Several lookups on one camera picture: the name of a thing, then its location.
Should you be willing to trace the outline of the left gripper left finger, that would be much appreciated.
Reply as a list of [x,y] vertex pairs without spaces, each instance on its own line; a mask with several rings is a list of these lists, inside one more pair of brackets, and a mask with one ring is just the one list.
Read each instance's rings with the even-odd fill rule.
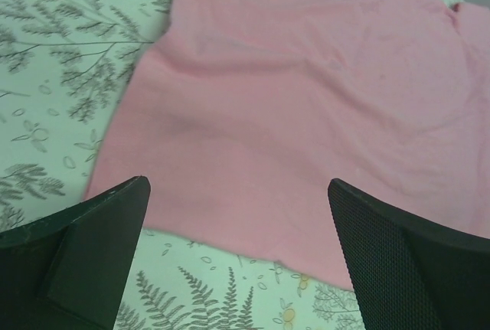
[[111,329],[151,187],[138,176],[1,234],[3,329]]

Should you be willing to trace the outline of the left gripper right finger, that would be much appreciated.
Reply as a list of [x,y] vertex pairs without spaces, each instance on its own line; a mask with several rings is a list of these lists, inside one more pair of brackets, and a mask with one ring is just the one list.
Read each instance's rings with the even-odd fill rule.
[[489,241],[335,178],[328,201],[364,327],[487,329]]

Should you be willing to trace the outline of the pink t shirt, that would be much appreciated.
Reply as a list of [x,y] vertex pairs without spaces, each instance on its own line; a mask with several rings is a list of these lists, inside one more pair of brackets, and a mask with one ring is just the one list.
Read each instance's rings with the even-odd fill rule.
[[489,235],[489,10],[442,0],[173,0],[87,196],[151,183],[145,225],[351,287],[340,178]]

